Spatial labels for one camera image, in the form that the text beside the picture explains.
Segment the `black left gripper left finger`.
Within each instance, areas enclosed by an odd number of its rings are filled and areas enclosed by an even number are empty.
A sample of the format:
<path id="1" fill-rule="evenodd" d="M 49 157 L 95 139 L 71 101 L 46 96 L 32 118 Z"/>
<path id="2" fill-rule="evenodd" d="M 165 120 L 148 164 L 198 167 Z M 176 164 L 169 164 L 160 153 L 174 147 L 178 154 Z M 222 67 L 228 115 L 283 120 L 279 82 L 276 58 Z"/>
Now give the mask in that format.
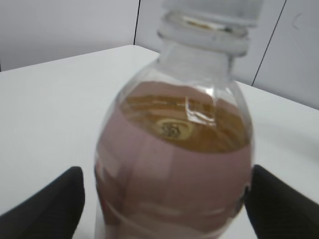
<path id="1" fill-rule="evenodd" d="M 71 167 L 0 217 L 2 239 L 71 239 L 85 205 L 83 171 Z"/>

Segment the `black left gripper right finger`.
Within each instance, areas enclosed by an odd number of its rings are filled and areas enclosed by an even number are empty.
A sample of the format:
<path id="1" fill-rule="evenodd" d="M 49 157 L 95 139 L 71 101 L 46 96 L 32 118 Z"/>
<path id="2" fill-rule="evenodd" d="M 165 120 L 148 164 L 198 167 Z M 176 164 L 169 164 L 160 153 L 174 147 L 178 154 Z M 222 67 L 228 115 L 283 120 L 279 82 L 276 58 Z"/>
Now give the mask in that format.
<path id="1" fill-rule="evenodd" d="M 245 208 L 259 239 L 319 237 L 319 205 L 257 164 Z"/>

